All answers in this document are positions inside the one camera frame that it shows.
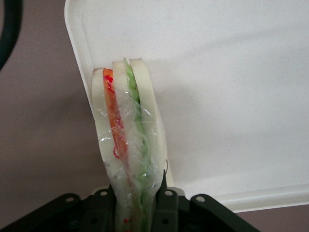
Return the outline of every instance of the black cable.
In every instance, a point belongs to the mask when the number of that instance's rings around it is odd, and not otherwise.
[[[4,0],[4,24],[0,39],[0,70],[15,47],[23,12],[22,0]]]

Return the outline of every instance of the gray surface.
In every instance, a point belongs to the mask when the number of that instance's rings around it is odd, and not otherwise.
[[[84,198],[109,183],[64,2],[25,1],[20,38],[0,72],[0,228],[63,193]],[[309,205],[239,215],[265,232],[309,231]]]

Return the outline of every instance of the wrapped sandwich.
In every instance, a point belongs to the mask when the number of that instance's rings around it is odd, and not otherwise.
[[[116,195],[115,231],[148,232],[166,160],[162,119],[141,59],[113,62],[92,77],[98,143]]]

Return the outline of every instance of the plastic wrap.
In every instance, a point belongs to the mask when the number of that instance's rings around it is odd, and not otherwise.
[[[113,89],[111,86],[104,88],[103,69],[94,70],[92,105],[102,159],[117,198],[115,230],[147,232],[151,228],[153,200],[163,178],[164,127],[150,80],[140,86],[137,83],[139,103],[128,88],[123,61],[114,62],[113,70]],[[112,106],[108,100],[108,90],[114,91],[117,105]],[[153,101],[149,101],[151,97],[148,96],[145,102],[148,105],[143,105],[143,92],[149,94],[149,91]]]

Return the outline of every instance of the white bread slice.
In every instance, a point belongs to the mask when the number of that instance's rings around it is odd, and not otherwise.
[[[114,76],[114,89],[116,93],[118,108],[121,121],[126,133],[127,151],[129,170],[127,174],[131,175],[131,181],[134,181],[138,174],[142,162],[143,137],[138,132],[135,124],[136,104],[132,100],[129,87],[128,77],[126,74],[126,65],[124,61],[112,63]]]

